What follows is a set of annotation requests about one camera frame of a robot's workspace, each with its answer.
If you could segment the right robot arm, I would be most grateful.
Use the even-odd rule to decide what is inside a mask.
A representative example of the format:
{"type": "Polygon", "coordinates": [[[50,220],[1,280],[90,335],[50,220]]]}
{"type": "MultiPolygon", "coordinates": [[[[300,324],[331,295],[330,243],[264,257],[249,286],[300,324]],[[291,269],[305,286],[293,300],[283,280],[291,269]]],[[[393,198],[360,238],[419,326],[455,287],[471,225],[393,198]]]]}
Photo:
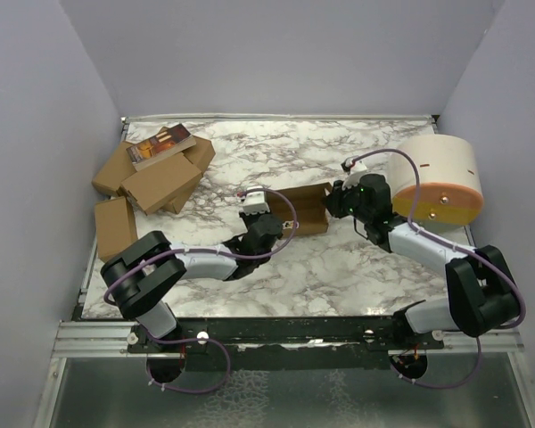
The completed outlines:
{"type": "Polygon", "coordinates": [[[521,299],[501,251],[491,245],[461,247],[409,225],[393,210],[384,176],[334,181],[325,206],[334,218],[351,217],[355,232],[370,243],[412,259],[445,280],[445,298],[422,300],[394,314],[391,337],[399,347],[411,349],[425,333],[436,330],[478,337],[520,319],[521,299]]]}

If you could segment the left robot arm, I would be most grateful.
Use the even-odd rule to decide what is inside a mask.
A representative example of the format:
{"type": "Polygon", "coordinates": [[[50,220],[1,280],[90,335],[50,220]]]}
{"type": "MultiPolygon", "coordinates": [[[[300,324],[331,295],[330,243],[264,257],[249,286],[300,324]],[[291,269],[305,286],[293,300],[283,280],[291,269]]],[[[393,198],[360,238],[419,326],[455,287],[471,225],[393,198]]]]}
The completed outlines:
{"type": "Polygon", "coordinates": [[[161,231],[143,236],[103,265],[108,298],[124,319],[144,327],[156,350],[173,350],[180,326],[163,300],[173,285],[189,279],[234,281],[270,261],[276,241],[283,236],[282,221],[268,213],[245,224],[245,233],[202,252],[170,242],[161,231]]]}

